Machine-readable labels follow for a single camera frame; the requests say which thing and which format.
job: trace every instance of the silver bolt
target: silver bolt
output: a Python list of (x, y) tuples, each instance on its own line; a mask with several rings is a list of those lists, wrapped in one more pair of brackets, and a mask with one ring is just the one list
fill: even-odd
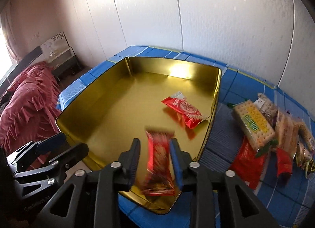
[(49, 184), (49, 185), (53, 184), (54, 182), (55, 182), (55, 178), (52, 178), (52, 179), (49, 179), (49, 180), (48, 180), (48, 184)]
[(120, 166), (121, 166), (121, 163), (118, 161), (114, 161), (113, 163), (111, 163), (112, 168), (119, 168)]
[(200, 167), (200, 164), (198, 162), (193, 161), (193, 162), (189, 163), (189, 166), (191, 168), (198, 168), (198, 167)]
[(85, 171), (83, 169), (79, 169), (75, 171), (74, 173), (76, 176), (83, 176), (85, 174)]
[(225, 174), (226, 174), (226, 176), (228, 176), (228, 177), (233, 177), (233, 176), (235, 176), (235, 172), (232, 171), (232, 170), (226, 171)]

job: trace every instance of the golden tray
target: golden tray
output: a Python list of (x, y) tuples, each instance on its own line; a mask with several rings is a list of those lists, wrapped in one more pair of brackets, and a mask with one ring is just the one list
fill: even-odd
[[(212, 128), (218, 103), (221, 70), (188, 61), (126, 57), (104, 72), (57, 118), (61, 132), (70, 145), (89, 146), (83, 160), (93, 171), (117, 161), (129, 150), (133, 138), (141, 141), (141, 153), (135, 183), (126, 198), (157, 214), (166, 214), (180, 195), (144, 196), (140, 187), (147, 173), (148, 147), (146, 127), (175, 131), (181, 150), (198, 161)], [(181, 91), (188, 102), (209, 118), (195, 129), (188, 129), (163, 99)]]

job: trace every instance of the white wall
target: white wall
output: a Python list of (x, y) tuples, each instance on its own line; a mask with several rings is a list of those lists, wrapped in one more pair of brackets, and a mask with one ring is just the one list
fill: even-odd
[(12, 31), (21, 56), (62, 30), (52, 0), (10, 1)]
[[(280, 85), (315, 113), (315, 24), (300, 0), (24, 1), (15, 1), (16, 34), (26, 51), (38, 45), (31, 44), (34, 33), (50, 30), (47, 38), (64, 31), (88, 66), (130, 45), (192, 52)], [(43, 8), (47, 3), (53, 5)], [(24, 25), (24, 12), (38, 20)]]

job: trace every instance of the red snack package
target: red snack package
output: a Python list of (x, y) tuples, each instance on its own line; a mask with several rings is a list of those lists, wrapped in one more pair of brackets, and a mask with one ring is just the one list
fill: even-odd
[(148, 196), (175, 195), (169, 169), (169, 142), (174, 133), (148, 130), (146, 135), (149, 139), (149, 160), (142, 193)]
[(253, 190), (256, 189), (264, 168), (266, 155), (255, 158), (256, 152), (244, 136), (242, 147), (230, 166), (237, 175)]
[(180, 91), (165, 98), (162, 103), (180, 113), (186, 126), (190, 129), (195, 128), (200, 122), (209, 118), (209, 116), (202, 115), (200, 111), (188, 103), (186, 97)]
[(289, 178), (292, 175), (293, 159), (286, 151), (277, 148), (277, 177), (285, 175)]

